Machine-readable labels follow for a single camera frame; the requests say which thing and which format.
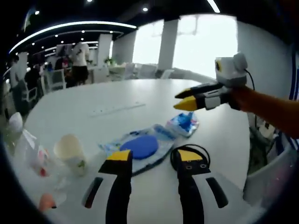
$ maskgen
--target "table surface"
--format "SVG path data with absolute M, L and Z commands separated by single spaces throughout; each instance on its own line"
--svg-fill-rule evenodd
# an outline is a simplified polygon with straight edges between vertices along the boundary
M 105 160 L 98 144 L 107 143 L 133 130 L 164 125 L 181 111 L 174 96 L 198 85 L 191 80 L 126 80 L 84 85 L 44 96 L 29 114 L 25 128 L 53 154 L 54 144 L 68 133 L 78 136 L 90 163 L 98 169 Z M 126 106 L 142 105 L 134 109 Z M 221 105 L 195 112 L 199 128 L 180 145 L 206 148 L 210 169 L 244 188 L 249 164 L 249 124 L 246 113 Z M 169 156 L 155 168 L 132 178 L 128 223 L 182 223 L 178 180 Z

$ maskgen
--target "blue round object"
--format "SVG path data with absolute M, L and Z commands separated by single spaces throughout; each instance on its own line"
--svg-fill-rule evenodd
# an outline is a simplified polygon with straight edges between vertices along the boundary
M 121 146 L 120 151 L 130 149 L 133 153 L 133 159 L 143 160 L 153 155 L 158 148 L 156 137 L 145 135 L 126 142 Z

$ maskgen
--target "cable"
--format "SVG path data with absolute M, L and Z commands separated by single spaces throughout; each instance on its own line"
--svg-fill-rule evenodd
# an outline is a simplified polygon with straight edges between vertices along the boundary
M 210 158 L 210 154 L 207 152 L 207 150 L 205 148 L 203 148 L 202 146 L 199 146 L 199 145 L 196 145 L 196 144 L 187 144 L 187 145 L 183 145 L 183 146 L 180 146 L 180 147 L 177 147 L 175 149 L 173 149 L 171 151 L 171 154 L 170 154 L 170 163 L 173 167 L 174 170 L 177 170 L 177 160 L 175 159 L 175 153 L 179 150 L 179 149 L 182 149 L 182 150 L 185 150 L 185 151 L 189 151 L 189 152 L 193 152 L 193 153 L 196 153 L 198 155 L 200 155 L 204 160 L 206 160 L 206 157 L 198 150 L 194 149 L 194 148 L 184 148 L 184 147 L 187 147 L 187 146 L 196 146 L 196 147 L 199 147 L 201 148 L 202 150 L 205 151 L 206 155 L 207 155 L 207 167 L 209 168 L 210 167 L 210 164 L 211 164 L 211 158 Z
M 253 90 L 256 90 L 256 87 L 255 87 L 255 85 L 254 85 L 254 81 L 253 81 L 253 78 L 252 78 L 251 73 L 250 73 L 247 69 L 245 69 L 245 72 L 247 72 L 247 73 L 249 74 L 249 76 L 250 76 L 250 79 L 251 79 L 251 82 L 252 82 Z M 255 117 L 254 117 L 254 127 L 257 129 L 257 116 L 256 116 L 256 115 L 255 115 Z

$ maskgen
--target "plastic cup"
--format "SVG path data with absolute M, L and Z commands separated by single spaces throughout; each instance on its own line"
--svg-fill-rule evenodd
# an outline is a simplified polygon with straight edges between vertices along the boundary
M 67 134 L 54 146 L 54 154 L 71 171 L 78 176 L 86 173 L 87 163 L 79 139 L 73 134 Z

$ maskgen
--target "white shirt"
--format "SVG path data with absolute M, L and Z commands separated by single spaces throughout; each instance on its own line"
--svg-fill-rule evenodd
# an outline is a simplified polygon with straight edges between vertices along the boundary
M 16 76 L 20 79 L 20 71 L 19 71 L 19 64 L 13 63 L 10 69 L 10 85 L 11 88 L 14 88 L 17 86 L 18 81 L 16 79 Z
M 73 49 L 73 66 L 87 66 L 86 58 L 89 56 L 89 46 L 86 43 L 79 42 Z

